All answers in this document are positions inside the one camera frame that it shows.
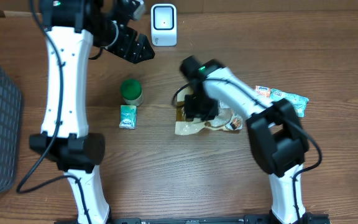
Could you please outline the beige porridge pouch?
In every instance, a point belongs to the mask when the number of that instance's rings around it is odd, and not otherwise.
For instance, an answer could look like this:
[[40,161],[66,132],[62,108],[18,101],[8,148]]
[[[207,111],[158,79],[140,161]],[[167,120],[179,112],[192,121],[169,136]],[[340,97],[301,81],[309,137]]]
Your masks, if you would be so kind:
[[181,90],[178,93],[175,103],[177,103],[181,108],[177,108],[177,116],[175,122],[175,134],[179,136],[187,136],[191,134],[196,134],[202,129],[209,129],[212,131],[228,131],[235,132],[240,131],[243,128],[243,118],[235,113],[227,104],[219,101],[218,104],[218,115],[207,121],[202,121],[200,118],[185,118],[184,112],[184,102],[185,95],[190,94],[193,91],[190,90],[190,87],[186,87],[184,90]]

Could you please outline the green lid jar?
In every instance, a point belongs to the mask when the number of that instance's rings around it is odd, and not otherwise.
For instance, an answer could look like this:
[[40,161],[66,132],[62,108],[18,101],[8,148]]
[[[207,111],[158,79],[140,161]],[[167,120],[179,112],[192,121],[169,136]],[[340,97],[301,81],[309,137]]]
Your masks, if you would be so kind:
[[128,105],[140,106],[144,101],[142,86],[138,80],[124,80],[120,92]]

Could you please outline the small teal gum pack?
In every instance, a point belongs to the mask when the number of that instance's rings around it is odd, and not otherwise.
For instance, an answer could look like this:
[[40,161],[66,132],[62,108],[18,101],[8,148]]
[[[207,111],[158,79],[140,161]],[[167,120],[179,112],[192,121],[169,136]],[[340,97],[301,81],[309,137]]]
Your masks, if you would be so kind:
[[135,129],[137,121],[137,107],[134,105],[121,105],[120,123],[121,129]]

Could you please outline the small orange white box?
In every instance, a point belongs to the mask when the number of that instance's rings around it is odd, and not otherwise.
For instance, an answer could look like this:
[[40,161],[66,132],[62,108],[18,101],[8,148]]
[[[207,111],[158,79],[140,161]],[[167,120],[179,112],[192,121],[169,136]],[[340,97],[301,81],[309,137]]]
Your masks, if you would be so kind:
[[255,91],[266,98],[270,98],[272,90],[266,86],[256,86]]

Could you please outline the teal wipes packet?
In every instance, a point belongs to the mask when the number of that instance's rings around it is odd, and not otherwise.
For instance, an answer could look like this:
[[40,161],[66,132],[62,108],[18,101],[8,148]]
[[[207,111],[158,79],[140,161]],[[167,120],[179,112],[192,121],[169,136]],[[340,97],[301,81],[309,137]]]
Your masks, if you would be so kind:
[[279,101],[281,99],[288,100],[293,105],[298,117],[305,117],[305,110],[309,102],[309,99],[307,97],[300,96],[294,93],[286,93],[284,91],[272,88],[270,92],[270,98],[273,101]]

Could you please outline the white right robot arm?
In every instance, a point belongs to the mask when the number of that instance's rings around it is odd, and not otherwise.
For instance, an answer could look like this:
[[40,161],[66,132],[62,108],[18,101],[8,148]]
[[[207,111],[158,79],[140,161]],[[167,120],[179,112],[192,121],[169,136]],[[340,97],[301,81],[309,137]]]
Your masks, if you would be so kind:
[[271,219],[278,223],[303,223],[305,208],[296,178],[302,170],[309,144],[293,105],[272,101],[240,81],[221,62],[204,64],[189,56],[180,64],[192,94],[185,96],[187,119],[209,121],[223,102],[245,121],[251,153],[269,176],[273,204]]

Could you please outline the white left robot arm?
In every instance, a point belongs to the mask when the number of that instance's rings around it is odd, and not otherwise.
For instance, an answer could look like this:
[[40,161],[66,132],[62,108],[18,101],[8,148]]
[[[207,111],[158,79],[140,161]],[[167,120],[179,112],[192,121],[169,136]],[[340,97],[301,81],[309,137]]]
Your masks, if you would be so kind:
[[47,105],[41,130],[29,138],[41,159],[56,163],[70,183],[77,223],[111,223],[101,184],[105,138],[89,131],[86,79],[91,49],[106,50],[130,63],[154,58],[148,38],[128,26],[145,12],[142,1],[116,1],[102,12],[102,1],[40,1],[35,18],[48,51]]

